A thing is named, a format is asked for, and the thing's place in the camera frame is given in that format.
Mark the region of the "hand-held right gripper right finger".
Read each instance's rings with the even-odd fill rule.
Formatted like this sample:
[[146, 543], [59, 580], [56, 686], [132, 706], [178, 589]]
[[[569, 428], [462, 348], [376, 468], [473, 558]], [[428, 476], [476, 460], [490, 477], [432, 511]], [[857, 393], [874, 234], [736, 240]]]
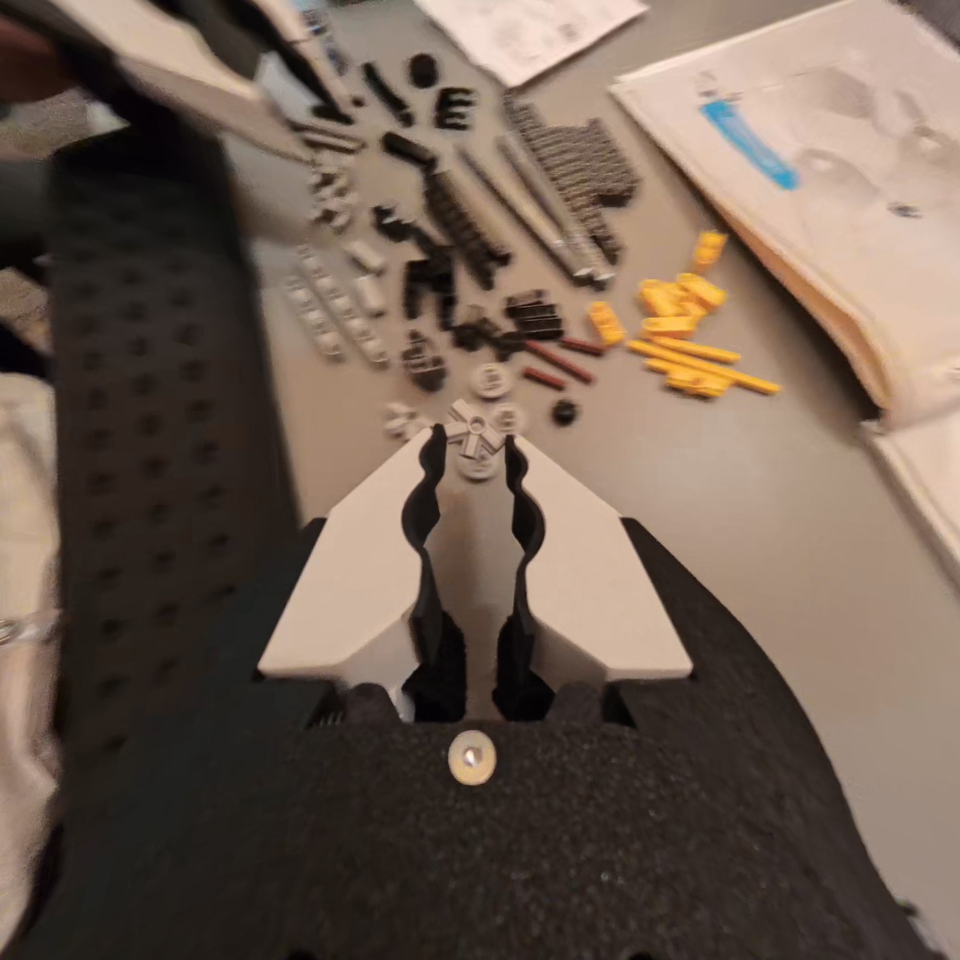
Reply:
[[504, 447], [523, 554], [514, 613], [551, 690], [688, 678], [693, 664], [625, 517], [531, 441]]

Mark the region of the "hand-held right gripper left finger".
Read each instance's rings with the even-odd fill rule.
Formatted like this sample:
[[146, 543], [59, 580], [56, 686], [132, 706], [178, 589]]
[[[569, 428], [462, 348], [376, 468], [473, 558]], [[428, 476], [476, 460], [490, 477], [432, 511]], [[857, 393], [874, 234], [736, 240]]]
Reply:
[[404, 686], [443, 627], [426, 539], [446, 459], [445, 428], [425, 427], [330, 510], [259, 658], [261, 675], [320, 679], [342, 693], [378, 685], [400, 719], [415, 718]]

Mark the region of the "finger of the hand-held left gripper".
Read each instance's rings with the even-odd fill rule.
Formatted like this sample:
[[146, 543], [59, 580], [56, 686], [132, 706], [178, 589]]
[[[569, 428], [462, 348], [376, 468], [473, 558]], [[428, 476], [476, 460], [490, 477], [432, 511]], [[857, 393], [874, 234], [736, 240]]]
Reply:
[[46, 2], [45, 40], [81, 88], [132, 126], [173, 114], [278, 158], [310, 152], [258, 82], [276, 54], [316, 90], [316, 38], [295, 2]]
[[290, 103], [318, 121], [356, 124], [354, 96], [330, 55], [329, 23], [319, 2], [226, 1], [231, 23], [266, 66], [256, 68], [272, 92], [286, 88]]

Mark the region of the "black angled lego beam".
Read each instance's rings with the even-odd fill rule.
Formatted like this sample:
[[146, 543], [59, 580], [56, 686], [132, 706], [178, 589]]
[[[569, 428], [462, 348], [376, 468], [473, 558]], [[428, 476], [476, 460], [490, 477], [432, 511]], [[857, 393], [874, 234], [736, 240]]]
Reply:
[[459, 296], [453, 254], [442, 248], [432, 256], [406, 262], [402, 283], [402, 308], [408, 321], [421, 317], [426, 297], [435, 301], [438, 326], [450, 331], [455, 326]]
[[413, 243], [425, 257], [432, 256], [436, 246], [433, 237], [416, 219], [404, 216], [394, 203], [376, 204], [369, 212], [378, 234], [393, 243]]

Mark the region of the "printed white paper bag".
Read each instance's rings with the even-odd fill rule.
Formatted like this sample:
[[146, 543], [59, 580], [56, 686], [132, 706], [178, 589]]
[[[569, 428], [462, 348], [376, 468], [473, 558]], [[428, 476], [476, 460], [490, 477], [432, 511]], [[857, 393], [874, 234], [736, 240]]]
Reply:
[[643, 18], [641, 1], [415, 1], [467, 60], [520, 88]]

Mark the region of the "row of dark grey lego beams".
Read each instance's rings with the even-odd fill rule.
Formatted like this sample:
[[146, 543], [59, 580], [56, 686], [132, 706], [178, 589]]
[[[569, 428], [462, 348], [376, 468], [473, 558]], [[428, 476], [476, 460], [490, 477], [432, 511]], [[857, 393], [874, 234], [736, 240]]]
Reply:
[[623, 244], [606, 210], [630, 206], [642, 177], [610, 126], [599, 117], [579, 125], [553, 125], [533, 102], [506, 93], [503, 112], [511, 131], [558, 193], [585, 238], [608, 264], [618, 266]]

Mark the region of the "small black lego beam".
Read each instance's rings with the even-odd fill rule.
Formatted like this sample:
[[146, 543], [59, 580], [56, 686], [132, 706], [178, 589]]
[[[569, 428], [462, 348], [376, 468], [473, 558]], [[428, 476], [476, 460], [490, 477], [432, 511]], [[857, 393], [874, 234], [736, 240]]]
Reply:
[[413, 165], [423, 173], [436, 170], [438, 155], [425, 144], [389, 130], [380, 138], [382, 151], [388, 156]]

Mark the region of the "wide black lego beam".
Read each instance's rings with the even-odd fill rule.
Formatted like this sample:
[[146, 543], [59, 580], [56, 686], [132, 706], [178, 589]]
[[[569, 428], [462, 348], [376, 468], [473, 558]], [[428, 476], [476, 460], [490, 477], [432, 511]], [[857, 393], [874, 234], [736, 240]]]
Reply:
[[498, 271], [506, 265], [495, 256], [495, 238], [477, 213], [455, 199], [441, 197], [436, 217], [474, 282], [484, 292], [494, 291]]
[[490, 238], [446, 173], [431, 171], [424, 175], [423, 202], [426, 212], [461, 254], [474, 279], [491, 287], [497, 267]]

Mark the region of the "long light grey lego beam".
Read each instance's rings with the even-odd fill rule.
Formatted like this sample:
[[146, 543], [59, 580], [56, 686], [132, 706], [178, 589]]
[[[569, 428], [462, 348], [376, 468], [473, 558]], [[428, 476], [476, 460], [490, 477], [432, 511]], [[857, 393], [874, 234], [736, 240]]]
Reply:
[[318, 354], [332, 363], [344, 360], [342, 341], [332, 320], [312, 288], [299, 276], [289, 274], [283, 281], [287, 300]]

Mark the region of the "medium light grey lego beam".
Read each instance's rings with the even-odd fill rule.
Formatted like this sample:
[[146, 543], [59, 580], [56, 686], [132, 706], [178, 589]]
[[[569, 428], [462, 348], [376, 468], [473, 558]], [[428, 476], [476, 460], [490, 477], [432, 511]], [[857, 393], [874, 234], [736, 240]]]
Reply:
[[387, 369], [390, 356], [384, 342], [318, 253], [311, 246], [301, 244], [296, 247], [296, 256], [301, 272], [325, 314], [369, 366]]

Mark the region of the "dark grey lego piece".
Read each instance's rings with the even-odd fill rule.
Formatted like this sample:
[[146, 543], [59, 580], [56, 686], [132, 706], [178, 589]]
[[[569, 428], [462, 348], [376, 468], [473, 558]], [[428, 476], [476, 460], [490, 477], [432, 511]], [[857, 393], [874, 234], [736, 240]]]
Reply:
[[434, 394], [444, 389], [449, 376], [447, 361], [421, 331], [408, 331], [400, 360], [404, 373], [420, 390]]

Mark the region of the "long yellow lego axle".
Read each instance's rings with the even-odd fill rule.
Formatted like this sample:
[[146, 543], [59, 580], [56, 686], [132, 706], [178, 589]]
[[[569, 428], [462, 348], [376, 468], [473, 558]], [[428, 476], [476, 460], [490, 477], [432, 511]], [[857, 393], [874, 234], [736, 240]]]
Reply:
[[647, 359], [645, 366], [650, 371], [662, 375], [668, 388], [691, 397], [715, 399], [733, 387], [767, 397], [774, 396], [782, 390], [781, 385], [777, 383], [747, 374], [725, 373], [712, 368], [701, 369], [663, 359]]

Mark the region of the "black lego pin connector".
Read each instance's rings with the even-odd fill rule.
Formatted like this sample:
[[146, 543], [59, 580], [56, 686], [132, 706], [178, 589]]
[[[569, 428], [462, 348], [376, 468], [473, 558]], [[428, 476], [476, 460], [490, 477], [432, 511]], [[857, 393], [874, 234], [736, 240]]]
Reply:
[[526, 350], [522, 333], [492, 319], [480, 304], [464, 306], [449, 333], [456, 348], [469, 353], [486, 348], [498, 362], [506, 362]]

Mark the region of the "black square lego connector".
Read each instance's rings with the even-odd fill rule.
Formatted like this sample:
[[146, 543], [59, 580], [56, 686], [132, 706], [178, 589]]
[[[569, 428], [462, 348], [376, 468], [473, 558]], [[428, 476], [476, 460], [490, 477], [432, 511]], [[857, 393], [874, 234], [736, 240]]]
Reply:
[[552, 341], [566, 334], [559, 307], [546, 289], [510, 294], [505, 298], [503, 309], [517, 335], [524, 340]]

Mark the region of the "white shirt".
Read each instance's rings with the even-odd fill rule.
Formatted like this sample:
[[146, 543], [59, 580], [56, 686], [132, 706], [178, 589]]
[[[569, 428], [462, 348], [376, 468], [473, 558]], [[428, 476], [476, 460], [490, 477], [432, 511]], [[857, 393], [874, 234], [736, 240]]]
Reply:
[[22, 929], [62, 779], [54, 730], [61, 645], [56, 402], [1, 376], [1, 949]]

